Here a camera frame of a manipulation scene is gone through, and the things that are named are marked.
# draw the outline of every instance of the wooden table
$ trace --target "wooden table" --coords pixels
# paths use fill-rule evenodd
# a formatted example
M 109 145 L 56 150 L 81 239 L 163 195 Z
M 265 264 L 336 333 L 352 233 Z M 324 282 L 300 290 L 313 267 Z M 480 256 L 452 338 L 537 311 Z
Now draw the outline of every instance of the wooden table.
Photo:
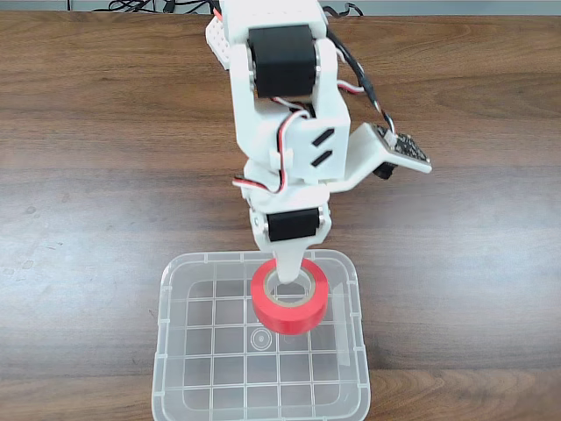
M 207 20 L 0 14 L 2 420 L 152 419 L 163 268 L 255 248 Z M 561 20 L 333 25 L 435 168 L 331 199 L 370 418 L 558 421 Z

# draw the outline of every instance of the red wire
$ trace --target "red wire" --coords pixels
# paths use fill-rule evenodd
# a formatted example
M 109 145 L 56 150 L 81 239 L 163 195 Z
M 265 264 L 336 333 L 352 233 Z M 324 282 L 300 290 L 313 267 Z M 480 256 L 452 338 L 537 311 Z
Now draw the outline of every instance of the red wire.
M 285 120 L 282 122 L 282 124 L 279 127 L 279 135 L 277 138 L 278 144 L 277 144 L 277 148 L 279 150 L 280 153 L 280 185 L 279 188 L 276 191 L 271 191 L 267 186 L 265 186 L 264 184 L 260 183 L 260 182 L 255 182 L 253 180 L 246 180 L 246 179 L 234 179 L 235 183 L 240 183 L 240 184 L 245 184 L 245 185 L 249 185 L 249 186 L 253 186 L 253 187 L 259 187 L 262 189 L 266 189 L 268 191 L 270 191 L 271 193 L 279 194 L 282 192 L 282 190 L 284 190 L 284 188 L 286 187 L 286 171 L 284 169 L 284 136 L 285 136 L 285 130 L 287 128 L 287 125 L 289 123 L 292 122 L 292 119 L 294 117 L 294 113 L 290 114 L 287 118 L 285 118 Z
M 351 89 L 348 86 L 345 85 L 338 85 L 339 89 L 344 90 L 345 92 L 349 92 L 350 94 L 353 95 L 358 95 L 358 94 L 362 94 L 361 90 L 355 90 L 355 89 Z

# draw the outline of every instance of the white wire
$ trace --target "white wire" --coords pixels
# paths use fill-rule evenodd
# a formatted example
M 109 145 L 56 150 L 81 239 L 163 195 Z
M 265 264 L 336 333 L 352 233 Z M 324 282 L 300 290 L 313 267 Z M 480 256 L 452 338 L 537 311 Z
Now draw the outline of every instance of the white wire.
M 285 107 L 288 107 L 288 108 L 295 108 L 297 110 L 306 110 L 304 107 L 302 107 L 298 103 L 291 103 L 290 101 L 287 101 L 286 99 L 282 99 L 280 96 L 274 96 L 271 99 L 274 102 L 279 103 L 281 105 L 284 105 Z
M 337 53 L 337 57 L 344 63 L 347 63 L 347 60 L 344 59 L 344 54 L 341 50 L 339 50 L 338 48 L 335 49 L 335 52 Z
M 345 87 L 349 90 L 354 90 L 357 93 L 361 93 L 361 92 L 365 91 L 365 89 L 362 86 L 356 86 L 356 85 L 353 85 L 352 83 L 348 83 L 347 81 L 338 80 L 337 85 L 338 85 L 339 88 Z

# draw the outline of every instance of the circular mark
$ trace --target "circular mark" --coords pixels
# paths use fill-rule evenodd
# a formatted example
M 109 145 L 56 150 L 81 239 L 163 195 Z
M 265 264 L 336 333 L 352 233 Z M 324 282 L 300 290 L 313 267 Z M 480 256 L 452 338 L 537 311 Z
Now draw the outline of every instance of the circular mark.
M 258 351 L 265 351 L 273 343 L 273 336 L 267 329 L 255 329 L 252 333 L 252 345 Z

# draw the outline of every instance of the red tape roll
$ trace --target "red tape roll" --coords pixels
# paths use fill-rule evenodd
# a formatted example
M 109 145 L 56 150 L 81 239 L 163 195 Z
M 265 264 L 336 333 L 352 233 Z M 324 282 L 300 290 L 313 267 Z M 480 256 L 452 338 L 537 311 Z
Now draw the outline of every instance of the red tape roll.
M 301 335 L 319 325 L 327 311 L 329 284 L 322 269 L 313 261 L 304 259 L 302 269 L 308 272 L 316 283 L 312 296 L 297 307 L 283 306 L 271 301 L 266 291 L 266 280 L 276 268 L 272 259 L 264 263 L 252 279 L 252 300 L 255 315 L 268 329 L 283 335 Z

